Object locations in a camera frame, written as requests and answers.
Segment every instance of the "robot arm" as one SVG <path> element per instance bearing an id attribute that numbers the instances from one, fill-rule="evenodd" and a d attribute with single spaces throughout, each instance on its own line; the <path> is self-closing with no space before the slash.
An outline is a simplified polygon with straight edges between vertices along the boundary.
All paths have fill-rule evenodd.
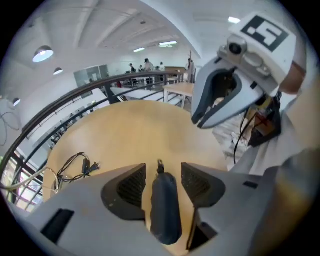
<path id="1" fill-rule="evenodd" d="M 193 89 L 191 119 L 202 129 L 243 112 L 263 95 L 274 97 L 294 59 L 296 36 L 265 15 L 252 13 L 229 31 L 227 44 L 200 70 Z M 224 100 L 213 107 L 218 98 Z"/>

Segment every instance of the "black slot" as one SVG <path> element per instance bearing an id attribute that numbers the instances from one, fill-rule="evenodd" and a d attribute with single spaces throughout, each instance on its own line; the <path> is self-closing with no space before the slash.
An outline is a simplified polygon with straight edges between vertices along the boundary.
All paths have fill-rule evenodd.
<path id="1" fill-rule="evenodd" d="M 72 210 L 59 209 L 49 220 L 47 225 L 45 225 L 41 233 L 51 242 L 56 244 L 74 213 L 75 212 Z"/>
<path id="2" fill-rule="evenodd" d="M 251 181 L 246 181 L 242 185 L 247 186 L 247 187 L 252 188 L 252 189 L 256 189 L 258 187 L 257 183 L 254 183 L 254 182 L 251 182 Z"/>

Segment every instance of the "black handrail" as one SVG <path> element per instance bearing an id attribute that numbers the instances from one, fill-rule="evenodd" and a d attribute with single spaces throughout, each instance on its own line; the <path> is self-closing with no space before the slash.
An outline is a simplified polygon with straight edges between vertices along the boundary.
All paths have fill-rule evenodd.
<path id="1" fill-rule="evenodd" d="M 97 88 L 101 88 L 103 86 L 109 86 L 112 83 L 116 83 L 119 81 L 123 81 L 123 80 L 129 80 L 129 79 L 135 79 L 135 78 L 141 78 L 141 77 L 154 77 L 154 76 L 164 76 L 164 81 L 158 82 L 158 83 L 151 83 L 148 84 L 146 86 L 142 86 L 142 87 L 137 87 L 131 90 L 127 90 L 125 92 L 119 93 L 114 95 L 113 97 L 120 97 L 122 95 L 128 94 L 130 92 L 136 91 L 136 90 L 140 90 L 140 89 L 144 89 L 144 88 L 148 88 L 148 87 L 152 87 L 154 85 L 159 85 L 159 84 L 163 84 L 166 83 L 166 76 L 167 75 L 177 75 L 178 76 L 178 80 L 181 79 L 181 76 L 183 76 L 183 74 L 181 74 L 180 72 L 172 72 L 172 71 L 165 71 L 165 72 L 161 72 L 161 71 L 153 71 L 153 72 L 139 72 L 139 73 L 130 73 L 130 74 L 122 74 L 122 75 L 116 75 L 116 76 L 112 76 L 109 77 L 107 79 L 104 80 L 99 80 L 96 82 L 92 82 L 90 84 L 84 85 L 82 87 L 76 88 L 70 92 L 68 92 L 67 94 L 65 94 L 64 96 L 60 97 L 59 99 L 57 99 L 56 101 L 54 101 L 53 103 L 49 104 L 48 106 L 46 106 L 44 109 L 42 109 L 38 114 L 36 114 L 23 128 L 22 128 L 22 133 L 21 135 L 15 140 L 15 142 L 11 145 L 11 147 L 9 148 L 9 150 L 6 152 L 6 154 L 4 155 L 2 162 L 0 164 L 0 177 L 2 177 L 5 168 L 10 160 L 10 158 L 12 157 L 12 154 L 15 152 L 15 150 L 18 148 L 18 146 L 23 142 L 23 140 L 27 137 L 27 135 L 29 133 L 31 133 L 33 131 L 33 129 L 41 122 L 43 121 L 47 116 L 49 116 L 51 113 L 53 113 L 55 110 L 57 110 L 58 108 L 60 108 L 61 106 L 65 105 L 66 103 L 68 103 L 69 101 L 73 100 L 76 97 L 79 97 L 89 91 L 92 91 L 94 89 Z M 73 119 L 79 117 L 80 115 L 82 115 L 84 112 L 93 109 L 94 107 L 109 101 L 109 98 L 105 98 L 85 109 L 83 109 L 82 111 L 80 111 L 79 113 L 75 114 L 74 116 L 72 116 L 71 118 L 69 118 L 68 120 L 66 120 L 64 123 L 62 123 L 61 125 L 59 125 L 56 129 L 54 129 L 50 134 L 48 134 L 48 136 L 46 138 L 43 139 L 43 141 L 41 143 L 39 143 L 39 145 L 31 152 L 31 154 L 27 157 L 27 159 L 25 160 L 25 162 L 23 163 L 22 167 L 24 167 L 27 162 L 29 162 L 29 160 L 34 156 L 34 154 L 40 149 L 40 147 L 52 136 L 54 135 L 58 130 L 60 130 L 63 126 L 65 126 L 67 123 L 69 123 L 70 121 L 72 121 Z"/>

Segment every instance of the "white table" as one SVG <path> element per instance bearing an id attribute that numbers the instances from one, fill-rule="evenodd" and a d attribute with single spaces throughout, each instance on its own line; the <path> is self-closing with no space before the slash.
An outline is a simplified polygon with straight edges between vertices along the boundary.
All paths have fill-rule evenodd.
<path id="1" fill-rule="evenodd" d="M 168 102 L 169 93 L 179 94 L 182 95 L 181 108 L 184 108 L 186 97 L 192 97 L 194 86 L 195 84 L 190 82 L 181 82 L 164 86 L 164 102 Z"/>

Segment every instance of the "wooden tabletop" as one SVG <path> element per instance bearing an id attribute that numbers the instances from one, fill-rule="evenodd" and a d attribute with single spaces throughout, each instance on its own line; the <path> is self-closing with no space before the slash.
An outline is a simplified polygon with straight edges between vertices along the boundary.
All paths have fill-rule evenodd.
<path id="1" fill-rule="evenodd" d="M 166 85 L 163 88 L 170 93 L 176 93 L 176 94 L 192 97 L 194 86 L 195 86 L 194 83 L 180 82 L 173 85 Z"/>
<path id="2" fill-rule="evenodd" d="M 197 128 L 191 122 L 190 113 L 182 108 L 158 101 L 116 103 L 85 116 L 68 129 L 53 148 L 47 167 L 58 172 L 72 155 L 79 152 L 85 152 L 91 164 L 100 163 L 101 169 L 91 175 L 146 163 L 142 209 L 148 230 L 157 159 L 163 161 L 164 171 L 176 178 L 181 214 L 182 236 L 177 243 L 165 246 L 174 255 L 187 253 L 194 214 L 193 204 L 182 186 L 181 163 L 227 170 L 224 153 L 212 131 Z M 78 157 L 65 173 L 70 177 L 81 174 L 82 162 L 83 158 Z M 52 187 L 54 180 L 54 175 L 46 172 L 43 186 Z M 51 191 L 43 189 L 44 201 L 50 196 Z"/>

